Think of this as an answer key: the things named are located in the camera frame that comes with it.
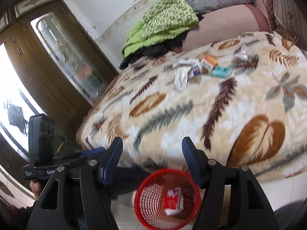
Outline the person's left hand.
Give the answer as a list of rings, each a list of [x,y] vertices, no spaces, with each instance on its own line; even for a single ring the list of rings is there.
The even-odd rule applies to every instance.
[[[30,188],[34,194],[35,199],[38,200],[42,192],[41,184],[38,181],[31,181]]]

